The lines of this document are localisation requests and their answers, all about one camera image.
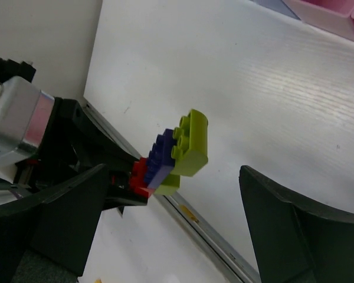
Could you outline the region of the red long lego brick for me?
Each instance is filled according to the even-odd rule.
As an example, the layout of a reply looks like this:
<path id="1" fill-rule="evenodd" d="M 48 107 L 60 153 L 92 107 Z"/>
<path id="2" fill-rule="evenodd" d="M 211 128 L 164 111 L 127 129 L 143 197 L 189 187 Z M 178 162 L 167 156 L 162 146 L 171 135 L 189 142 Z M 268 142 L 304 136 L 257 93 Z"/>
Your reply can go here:
<path id="1" fill-rule="evenodd" d="M 145 173 L 148 168 L 146 161 L 147 158 L 141 157 L 139 161 L 134 162 L 129 179 L 129 189 L 135 194 L 149 199 L 155 190 L 149 189 L 148 184 L 144 182 Z"/>

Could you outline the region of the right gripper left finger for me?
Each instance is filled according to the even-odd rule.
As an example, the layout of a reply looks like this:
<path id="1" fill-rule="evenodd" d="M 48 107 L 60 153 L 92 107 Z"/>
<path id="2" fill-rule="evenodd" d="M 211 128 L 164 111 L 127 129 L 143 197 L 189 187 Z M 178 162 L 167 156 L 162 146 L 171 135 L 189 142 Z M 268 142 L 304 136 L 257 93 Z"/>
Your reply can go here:
<path id="1" fill-rule="evenodd" d="M 107 193 L 107 167 L 0 205 L 0 282 L 76 282 Z"/>

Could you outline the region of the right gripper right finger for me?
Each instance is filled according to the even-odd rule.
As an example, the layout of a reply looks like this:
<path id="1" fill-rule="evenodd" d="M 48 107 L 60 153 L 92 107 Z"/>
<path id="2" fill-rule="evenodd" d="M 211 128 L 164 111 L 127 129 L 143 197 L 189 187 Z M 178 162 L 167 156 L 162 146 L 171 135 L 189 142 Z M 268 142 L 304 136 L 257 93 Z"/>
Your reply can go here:
<path id="1" fill-rule="evenodd" d="M 354 213 L 249 166 L 241 166 L 239 184 L 262 282 L 354 282 Z"/>

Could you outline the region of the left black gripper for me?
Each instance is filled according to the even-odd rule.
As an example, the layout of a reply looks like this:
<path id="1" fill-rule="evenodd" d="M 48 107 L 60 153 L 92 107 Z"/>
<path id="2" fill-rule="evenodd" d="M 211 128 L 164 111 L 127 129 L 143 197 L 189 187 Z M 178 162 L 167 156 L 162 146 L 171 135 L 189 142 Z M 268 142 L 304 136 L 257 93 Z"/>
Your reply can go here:
<path id="1" fill-rule="evenodd" d="M 137 159 L 108 138 L 75 100 L 58 98 L 40 148 L 18 163 L 31 195 L 15 202 L 22 218 L 99 218 L 104 210 L 145 206 L 131 186 Z"/>

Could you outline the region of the lime green lego brick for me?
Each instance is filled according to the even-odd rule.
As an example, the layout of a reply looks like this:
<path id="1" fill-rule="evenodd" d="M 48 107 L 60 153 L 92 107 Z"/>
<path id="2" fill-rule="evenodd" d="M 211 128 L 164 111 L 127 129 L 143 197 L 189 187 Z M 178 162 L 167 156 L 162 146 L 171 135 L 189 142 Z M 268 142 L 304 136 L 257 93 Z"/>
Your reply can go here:
<path id="1" fill-rule="evenodd" d="M 192 109 L 182 116 L 172 137 L 176 141 L 171 150 L 175 166 L 155 190 L 156 195 L 174 194 L 182 176 L 192 177 L 208 163 L 208 119 L 202 112 Z"/>

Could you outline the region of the aluminium rail front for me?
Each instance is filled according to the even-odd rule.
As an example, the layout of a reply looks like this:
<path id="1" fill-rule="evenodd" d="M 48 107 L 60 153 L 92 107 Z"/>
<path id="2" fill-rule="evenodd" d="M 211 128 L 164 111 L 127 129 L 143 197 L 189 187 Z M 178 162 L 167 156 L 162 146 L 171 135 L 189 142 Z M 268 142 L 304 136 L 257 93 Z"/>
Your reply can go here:
<path id="1" fill-rule="evenodd" d="M 180 116 L 192 108 L 209 118 L 208 164 L 195 177 L 182 178 L 179 191 L 161 201 L 179 212 L 199 238 L 244 282 L 260 282 L 238 180 L 244 158 L 230 154 L 223 124 L 215 122 L 211 108 L 191 101 L 134 100 L 126 104 L 89 102 L 87 108 L 94 120 L 132 154 L 144 153 L 157 131 L 176 127 Z"/>

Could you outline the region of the purple lego brick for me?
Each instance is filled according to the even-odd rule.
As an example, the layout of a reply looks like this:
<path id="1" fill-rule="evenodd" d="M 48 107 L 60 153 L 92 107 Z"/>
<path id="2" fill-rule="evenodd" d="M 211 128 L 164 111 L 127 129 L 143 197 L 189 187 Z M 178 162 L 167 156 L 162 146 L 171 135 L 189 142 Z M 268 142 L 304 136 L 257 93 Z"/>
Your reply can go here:
<path id="1" fill-rule="evenodd" d="M 171 155 L 175 145 L 172 129 L 157 135 L 146 161 L 147 171 L 143 180 L 147 188 L 157 189 L 175 167 L 175 159 Z"/>

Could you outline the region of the small pink bin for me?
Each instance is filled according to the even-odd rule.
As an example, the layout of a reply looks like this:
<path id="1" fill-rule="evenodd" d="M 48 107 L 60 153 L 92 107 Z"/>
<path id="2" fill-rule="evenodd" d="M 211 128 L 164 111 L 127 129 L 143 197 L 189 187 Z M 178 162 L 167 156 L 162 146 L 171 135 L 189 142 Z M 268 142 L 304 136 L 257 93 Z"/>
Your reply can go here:
<path id="1" fill-rule="evenodd" d="M 283 1 L 303 22 L 354 42 L 354 0 Z"/>

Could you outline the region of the blue bin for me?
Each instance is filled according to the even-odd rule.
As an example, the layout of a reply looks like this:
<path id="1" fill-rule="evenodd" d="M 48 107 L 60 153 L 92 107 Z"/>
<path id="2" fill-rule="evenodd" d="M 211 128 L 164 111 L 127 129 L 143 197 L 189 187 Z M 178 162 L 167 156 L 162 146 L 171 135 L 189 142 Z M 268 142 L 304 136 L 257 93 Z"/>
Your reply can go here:
<path id="1" fill-rule="evenodd" d="M 252 0 L 252 2 L 285 16 L 300 20 L 282 0 Z"/>

